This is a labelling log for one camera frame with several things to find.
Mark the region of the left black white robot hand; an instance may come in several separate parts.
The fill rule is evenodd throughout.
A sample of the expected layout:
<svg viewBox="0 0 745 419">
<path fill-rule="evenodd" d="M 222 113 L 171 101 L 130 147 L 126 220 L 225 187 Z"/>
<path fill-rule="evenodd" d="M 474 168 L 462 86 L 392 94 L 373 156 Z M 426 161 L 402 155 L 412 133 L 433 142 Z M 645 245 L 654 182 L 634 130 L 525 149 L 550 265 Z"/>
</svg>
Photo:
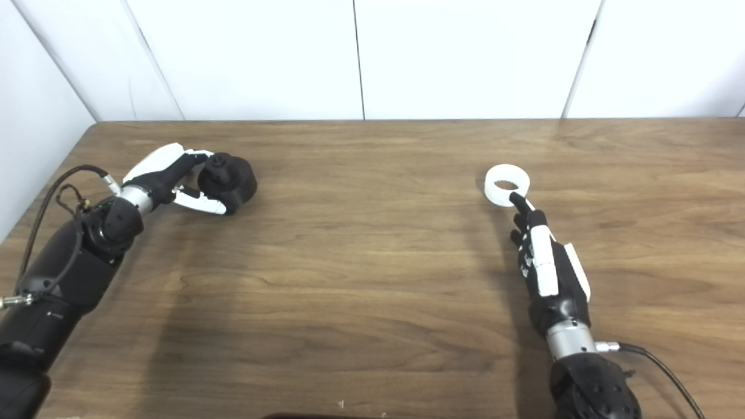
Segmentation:
<svg viewBox="0 0 745 419">
<path fill-rule="evenodd" d="M 205 213 L 232 215 L 235 210 L 224 202 L 183 185 L 183 179 L 213 155 L 212 151 L 185 149 L 179 143 L 162 146 L 144 157 L 123 178 L 118 197 L 133 204 L 141 216 L 171 203 Z"/>
</svg>

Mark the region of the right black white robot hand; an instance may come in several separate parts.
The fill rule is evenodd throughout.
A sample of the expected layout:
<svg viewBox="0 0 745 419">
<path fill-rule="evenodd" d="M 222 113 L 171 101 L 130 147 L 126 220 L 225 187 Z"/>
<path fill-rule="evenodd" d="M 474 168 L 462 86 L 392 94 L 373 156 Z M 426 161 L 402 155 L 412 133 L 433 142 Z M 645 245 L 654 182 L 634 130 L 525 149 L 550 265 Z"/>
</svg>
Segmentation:
<svg viewBox="0 0 745 419">
<path fill-rule="evenodd" d="M 588 279 L 570 243 L 556 241 L 547 217 L 521 194 L 511 193 L 518 210 L 511 241 L 518 250 L 518 266 L 529 297 L 528 316 L 540 336 L 562 322 L 591 326 Z"/>
</svg>

